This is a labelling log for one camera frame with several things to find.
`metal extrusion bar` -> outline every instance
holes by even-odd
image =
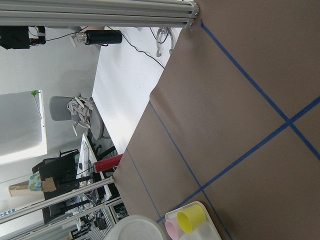
[[[190,27],[199,7],[176,0],[0,0],[7,26]]]
[[[70,223],[72,222],[73,220],[76,220],[76,219],[79,219],[89,213],[92,213],[96,210],[99,210],[99,209],[103,209],[103,208],[106,208],[108,207],[110,204],[113,204],[113,202],[115,202],[116,200],[118,200],[118,198],[114,199],[114,201],[112,201],[111,203],[103,203],[103,204],[100,204],[98,206],[95,206],[93,208],[90,208],[90,209],[87,209],[87,210],[84,210],[83,212],[80,212],[76,215],[73,215],[73,216],[70,216],[64,220],[61,220],[59,222],[56,222],[56,223],[53,223],[53,224],[49,224],[47,227],[44,227],[42,229],[39,229],[39,230],[36,230],[36,231],[33,231],[33,232],[30,232],[28,235],[25,235],[21,238],[19,238],[18,240],[29,240],[29,239],[33,239],[34,237],[37,237],[37,236],[40,236],[52,229],[55,229],[55,228],[58,228],[64,224],[67,224],[67,223]]]
[[[5,216],[1,217],[0,218],[0,224],[4,224],[4,223],[9,222],[9,221],[11,221],[13,219],[22,217],[22,216],[27,215],[29,213],[33,213],[33,212],[35,212],[37,210],[49,207],[49,206],[51,206],[53,204],[56,204],[56,203],[60,203],[60,202],[62,202],[64,200],[70,199],[71,197],[77,196],[79,194],[86,193],[86,192],[88,192],[90,190],[102,187],[102,186],[107,185],[107,184],[111,184],[113,182],[114,182],[113,178],[110,177],[108,179],[104,179],[104,180],[98,181],[96,183],[90,184],[88,186],[81,187],[79,189],[73,190],[71,192],[67,192],[67,193],[65,193],[63,195],[51,198],[49,200],[41,201],[41,202],[38,202],[38,203],[36,203],[34,205],[27,206],[27,207],[25,207],[23,209],[17,210],[15,212],[11,213],[11,214],[8,214],[8,215],[5,215]]]

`gray chair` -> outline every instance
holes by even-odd
[[[81,101],[87,102],[88,100],[81,97],[79,94],[76,96]],[[68,110],[67,105],[68,103],[73,100],[73,97],[66,97],[66,96],[53,96],[50,98],[49,101],[49,110],[52,120],[54,121],[66,121],[66,120],[73,120],[75,124],[72,125],[74,133],[78,136],[76,127],[80,125],[83,128],[87,128],[84,124],[82,124],[79,115],[72,115],[71,112]],[[93,110],[89,116],[90,121],[90,130],[92,132],[92,136],[94,139],[99,140],[101,138],[110,139],[109,136],[103,136],[105,130],[105,124],[100,116],[100,113],[97,109],[96,104],[93,102],[92,97],[90,97],[89,101],[91,101],[91,105]]]

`pink cup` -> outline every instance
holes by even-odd
[[[185,233],[179,226],[177,218],[165,221],[165,229],[172,240],[179,240]]]

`red thermos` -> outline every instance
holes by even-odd
[[[113,156],[107,159],[103,159],[101,161],[94,162],[93,163],[94,171],[96,173],[99,173],[99,172],[112,169],[113,167],[118,166],[122,158],[122,155],[123,154],[119,154],[117,156]]]

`white tray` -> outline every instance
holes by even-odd
[[[199,201],[194,201],[192,203],[189,203],[188,205],[182,206],[176,210],[166,213],[165,220],[176,218],[179,211],[188,208],[192,205],[200,205],[203,208],[206,214],[206,221],[203,224],[201,224],[201,226],[199,226],[197,229],[195,229],[192,233],[185,233],[179,240],[221,240],[221,237],[211,217],[209,216],[206,207]]]

